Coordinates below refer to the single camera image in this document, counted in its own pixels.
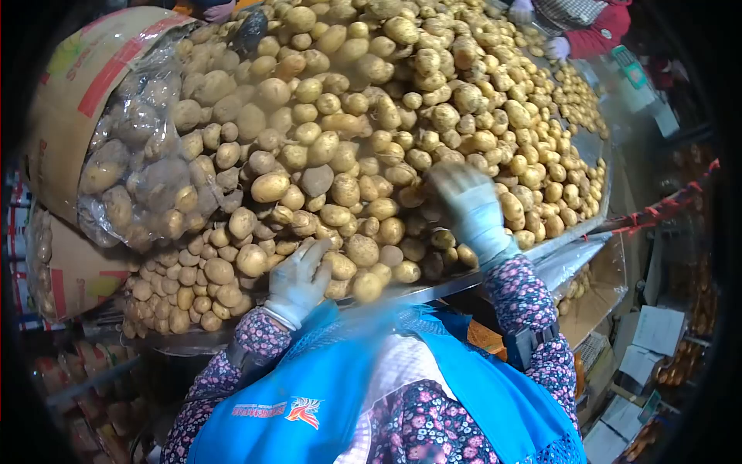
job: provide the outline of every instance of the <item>pile of potatoes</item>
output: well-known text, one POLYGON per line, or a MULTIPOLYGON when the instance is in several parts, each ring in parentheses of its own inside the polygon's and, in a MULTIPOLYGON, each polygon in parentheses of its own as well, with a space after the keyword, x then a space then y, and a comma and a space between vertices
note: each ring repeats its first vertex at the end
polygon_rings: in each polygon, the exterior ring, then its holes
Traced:
MULTIPOLYGON (((183 75, 172 119, 184 158, 207 174, 220 208, 203 234, 170 245, 188 249, 188 264, 147 261, 177 281, 164 299, 214 330, 243 307, 220 301, 221 287, 252 304, 267 272, 308 238, 332 241, 327 298, 373 301, 391 282, 476 268, 424 184, 440 162, 494 179, 506 232, 522 249, 597 214, 605 163, 589 167, 571 145, 551 72, 518 48, 542 43, 528 34, 482 0, 267 0, 194 31, 177 46, 183 75), (265 15, 268 35, 245 55, 232 40, 251 14, 265 15), (215 259, 231 267, 229 278, 210 276, 215 259)), ((157 283, 142 279, 154 289, 132 302, 127 333, 156 323, 165 332, 157 322, 165 319, 145 309, 152 295, 164 305, 157 283)))
POLYGON ((598 96, 593 92, 592 87, 577 74, 574 66, 562 65, 554 73, 554 79, 562 85, 554 89, 551 98, 559 105, 562 117, 569 121, 567 129, 572 135, 577 133, 577 126, 581 125, 590 132, 597 131, 601 139, 607 140, 611 132, 598 111, 598 96))
POLYGON ((559 312, 559 317, 566 316, 569 313, 571 305, 590 290, 590 282, 592 280, 593 272, 590 270, 590 263, 586 263, 580 267, 580 270, 572 278, 564 296, 554 299, 554 307, 559 312))

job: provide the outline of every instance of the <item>sack of potatoes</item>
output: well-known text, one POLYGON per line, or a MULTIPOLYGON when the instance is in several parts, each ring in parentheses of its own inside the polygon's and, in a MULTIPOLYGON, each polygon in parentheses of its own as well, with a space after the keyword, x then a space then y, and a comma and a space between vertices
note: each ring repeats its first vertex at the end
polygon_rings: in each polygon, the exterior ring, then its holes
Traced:
POLYGON ((39 84, 31 190, 99 246, 144 252, 200 231, 218 207, 214 176, 191 163, 174 122, 178 44, 195 27, 155 7, 105 16, 57 47, 39 84))
POLYGON ((217 201, 210 215, 158 206, 171 240, 127 283, 125 334, 218 329, 309 238, 332 241, 327 298, 476 268, 425 188, 435 163, 492 177, 522 249, 597 215, 605 162, 571 143, 576 124, 597 127, 597 97, 562 66, 564 129, 560 82, 521 50, 542 43, 480 0, 267 0, 194 30, 169 110, 194 188, 172 190, 200 205, 207 185, 217 201))

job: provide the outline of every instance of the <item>person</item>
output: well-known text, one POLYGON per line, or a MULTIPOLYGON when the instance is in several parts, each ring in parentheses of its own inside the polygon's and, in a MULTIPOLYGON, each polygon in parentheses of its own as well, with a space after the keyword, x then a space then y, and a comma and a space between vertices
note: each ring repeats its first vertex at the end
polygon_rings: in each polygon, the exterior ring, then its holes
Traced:
POLYGON ((236 8, 237 0, 164 0, 164 8, 187 16, 203 17, 206 22, 221 24, 236 8))
POLYGON ((591 58, 621 43, 631 18, 632 0, 514 0, 508 18, 536 22, 552 36, 544 46, 549 59, 591 58))
MULTIPOLYGON (((505 234, 493 181, 439 163, 428 182, 454 235, 477 254, 502 329, 550 327, 551 295, 505 234)), ((454 338, 465 340, 468 319, 445 309, 392 300, 318 318, 336 309, 317 307, 331 277, 321 260, 329 247, 304 241, 271 271, 266 303, 196 377, 161 463, 586 462, 574 357, 561 333, 538 344, 521 373, 454 338)))

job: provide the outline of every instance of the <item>clear plastic bag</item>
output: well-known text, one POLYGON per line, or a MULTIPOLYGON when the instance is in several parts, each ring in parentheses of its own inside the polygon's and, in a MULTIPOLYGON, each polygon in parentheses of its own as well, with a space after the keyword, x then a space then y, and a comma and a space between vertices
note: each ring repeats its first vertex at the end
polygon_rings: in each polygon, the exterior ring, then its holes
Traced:
POLYGON ((51 238, 51 213, 34 200, 31 203, 31 219, 26 228, 28 267, 26 280, 36 307, 41 315, 48 319, 54 319, 56 315, 49 270, 51 238))
POLYGON ((536 275, 554 298, 561 299, 571 278, 605 246, 613 232, 589 235, 576 240, 535 263, 536 275))
POLYGON ((101 247, 121 241, 146 252, 155 240, 202 229, 221 200, 174 124, 183 67, 177 44, 190 29, 170 30, 134 63, 97 123, 77 210, 81 230, 101 247))

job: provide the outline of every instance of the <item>white glove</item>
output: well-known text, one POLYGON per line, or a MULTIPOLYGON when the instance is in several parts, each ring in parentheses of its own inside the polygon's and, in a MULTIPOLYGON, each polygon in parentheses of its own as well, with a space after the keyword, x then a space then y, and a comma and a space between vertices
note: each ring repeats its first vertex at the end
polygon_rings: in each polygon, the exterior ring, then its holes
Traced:
POLYGON ((271 271, 268 285, 270 294, 263 307, 266 313, 289 330, 300 329, 301 322, 322 301, 332 264, 329 261, 321 266, 319 264, 331 246, 328 238, 320 241, 308 239, 271 271))
POLYGON ((437 163, 428 174, 452 215, 453 235, 476 253, 480 267, 508 248, 512 239, 492 179, 468 164, 437 163))
POLYGON ((549 59, 567 59, 571 46, 566 37, 555 37, 546 42, 544 54, 549 59))
POLYGON ((515 0, 508 9, 508 18, 515 24, 533 22, 533 3, 531 3, 531 0, 515 0))

